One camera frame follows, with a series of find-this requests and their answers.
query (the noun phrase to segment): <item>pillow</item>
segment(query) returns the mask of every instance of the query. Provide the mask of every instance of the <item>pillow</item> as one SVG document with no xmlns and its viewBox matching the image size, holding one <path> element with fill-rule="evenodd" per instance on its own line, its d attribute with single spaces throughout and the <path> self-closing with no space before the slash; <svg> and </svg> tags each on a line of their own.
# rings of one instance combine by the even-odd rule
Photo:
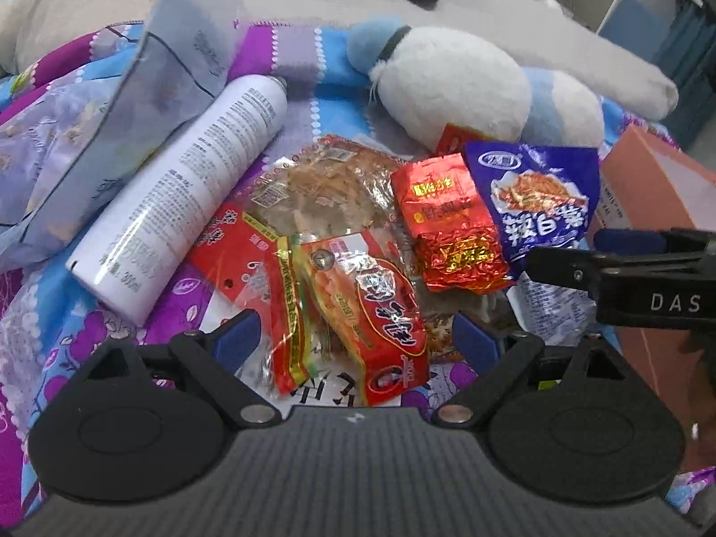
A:
<svg viewBox="0 0 716 537">
<path fill-rule="evenodd" d="M 19 74 L 47 53 L 119 22 L 143 20 L 155 0 L 10 0 L 0 7 L 0 66 Z"/>
<path fill-rule="evenodd" d="M 14 0 L 0 12 L 0 64 L 18 73 L 62 44 L 113 22 L 143 20 L 154 0 Z M 375 14 L 412 26 L 466 30 L 522 66 L 564 71 L 595 93 L 653 121 L 678 100 L 676 85 L 652 64 L 534 0 L 440 0 L 432 11 L 407 0 L 245 0 L 257 21 L 345 27 Z"/>
</svg>

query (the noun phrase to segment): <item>red foil package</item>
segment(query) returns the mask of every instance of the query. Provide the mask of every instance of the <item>red foil package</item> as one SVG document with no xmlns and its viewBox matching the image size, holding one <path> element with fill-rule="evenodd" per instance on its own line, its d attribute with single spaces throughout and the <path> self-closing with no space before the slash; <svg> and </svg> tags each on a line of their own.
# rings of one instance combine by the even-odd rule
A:
<svg viewBox="0 0 716 537">
<path fill-rule="evenodd" d="M 499 231 L 462 155 L 407 164 L 391 179 L 430 290 L 458 287 L 484 294 L 511 283 Z"/>
<path fill-rule="evenodd" d="M 488 141 L 490 138 L 469 127 L 458 127 L 452 123 L 445 125 L 443 135 L 435 148 L 435 155 L 461 153 L 468 141 Z"/>
</svg>

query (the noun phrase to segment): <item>stuffed animal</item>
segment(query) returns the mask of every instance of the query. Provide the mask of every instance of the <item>stuffed animal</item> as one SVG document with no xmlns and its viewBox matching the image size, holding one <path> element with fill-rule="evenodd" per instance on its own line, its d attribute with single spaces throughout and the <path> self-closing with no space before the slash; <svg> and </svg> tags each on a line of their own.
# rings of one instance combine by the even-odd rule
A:
<svg viewBox="0 0 716 537">
<path fill-rule="evenodd" d="M 520 67 L 467 32 L 378 17 L 353 26 L 347 54 L 390 116 L 428 149 L 447 123 L 531 145 L 598 147 L 604 141 L 601 104 L 592 91 L 561 71 Z"/>
</svg>

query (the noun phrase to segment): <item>metal screw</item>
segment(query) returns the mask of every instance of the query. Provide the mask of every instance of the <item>metal screw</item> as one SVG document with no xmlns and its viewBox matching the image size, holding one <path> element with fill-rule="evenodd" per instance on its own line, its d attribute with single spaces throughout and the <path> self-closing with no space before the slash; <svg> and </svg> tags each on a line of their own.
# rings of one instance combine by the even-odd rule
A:
<svg viewBox="0 0 716 537">
<path fill-rule="evenodd" d="M 276 414 L 272 407 L 253 404 L 241 409 L 241 417 L 251 424 L 266 424 Z"/>
<path fill-rule="evenodd" d="M 467 406 L 451 404 L 438 410 L 438 418 L 449 424 L 464 424 L 473 417 L 473 411 Z"/>
</svg>

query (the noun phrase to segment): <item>food illustration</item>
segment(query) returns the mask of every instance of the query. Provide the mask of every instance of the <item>food illustration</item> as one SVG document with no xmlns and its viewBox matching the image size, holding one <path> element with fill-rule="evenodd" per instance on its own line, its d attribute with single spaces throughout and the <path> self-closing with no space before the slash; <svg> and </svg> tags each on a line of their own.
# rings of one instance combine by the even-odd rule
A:
<svg viewBox="0 0 716 537">
<path fill-rule="evenodd" d="M 584 206 L 586 198 L 570 186 L 574 184 L 565 184 L 552 174 L 528 170 L 516 175 L 509 171 L 500 181 L 493 181 L 492 198 L 501 213 L 552 212 L 565 204 Z"/>
</svg>

